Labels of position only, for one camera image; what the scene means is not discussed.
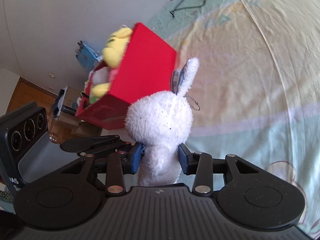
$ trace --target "bed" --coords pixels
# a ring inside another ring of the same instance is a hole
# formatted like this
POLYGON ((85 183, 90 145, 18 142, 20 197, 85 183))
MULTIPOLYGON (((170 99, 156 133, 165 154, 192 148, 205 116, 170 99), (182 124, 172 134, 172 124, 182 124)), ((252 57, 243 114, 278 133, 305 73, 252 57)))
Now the bed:
MULTIPOLYGON (((147 26, 178 51, 177 68, 200 59, 189 95, 201 111, 187 147, 214 158, 239 155, 298 187, 306 200, 299 227, 318 238, 320 0, 206 0, 173 18, 180 1, 147 26)), ((214 176, 215 189, 222 186, 214 176)))

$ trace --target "red box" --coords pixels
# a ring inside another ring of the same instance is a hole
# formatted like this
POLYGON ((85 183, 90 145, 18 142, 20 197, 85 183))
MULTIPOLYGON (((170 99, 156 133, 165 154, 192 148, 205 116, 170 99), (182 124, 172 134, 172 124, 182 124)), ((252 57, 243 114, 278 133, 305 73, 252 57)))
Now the red box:
MULTIPOLYGON (((176 51, 142 23, 133 29, 124 58, 110 91, 96 103, 83 97, 76 117, 107 130, 124 127, 128 107, 138 99, 170 90, 176 51)), ((96 70, 105 66, 101 63, 96 70)), ((84 93, 89 95, 91 81, 84 93)))

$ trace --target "white plush bunny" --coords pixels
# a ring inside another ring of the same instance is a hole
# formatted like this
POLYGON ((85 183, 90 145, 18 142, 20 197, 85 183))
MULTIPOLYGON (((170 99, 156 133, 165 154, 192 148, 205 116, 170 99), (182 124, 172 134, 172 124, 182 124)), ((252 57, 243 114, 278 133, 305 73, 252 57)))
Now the white plush bunny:
POLYGON ((181 170, 178 145, 187 140, 193 120, 192 109, 184 96, 198 68, 198 59, 189 59, 172 92, 157 92, 130 106, 126 128, 135 141, 145 146, 138 171, 139 186, 177 182, 181 170))

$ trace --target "wooden door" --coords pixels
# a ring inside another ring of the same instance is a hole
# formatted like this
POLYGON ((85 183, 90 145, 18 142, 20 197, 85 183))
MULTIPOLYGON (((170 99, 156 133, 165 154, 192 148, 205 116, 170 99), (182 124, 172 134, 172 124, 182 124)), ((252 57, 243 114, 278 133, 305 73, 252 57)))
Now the wooden door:
POLYGON ((54 95, 49 95, 49 92, 30 84, 28 81, 20 78, 16 89, 12 95, 7 113, 18 109, 19 107, 30 102, 37 102, 38 106, 43 106, 47 112, 47 122, 50 134, 50 139, 55 143, 63 143, 65 140, 75 138, 77 136, 71 134, 71 129, 59 126, 55 123, 51 115, 51 106, 55 101, 54 95))

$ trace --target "door handle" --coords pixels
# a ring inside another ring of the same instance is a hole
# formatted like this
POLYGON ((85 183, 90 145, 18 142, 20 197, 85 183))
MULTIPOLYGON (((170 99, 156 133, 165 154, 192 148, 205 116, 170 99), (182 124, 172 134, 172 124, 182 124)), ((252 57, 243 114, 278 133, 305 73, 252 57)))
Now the door handle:
POLYGON ((50 138, 50 141, 57 142, 57 139, 53 138, 53 135, 51 135, 49 138, 50 138))

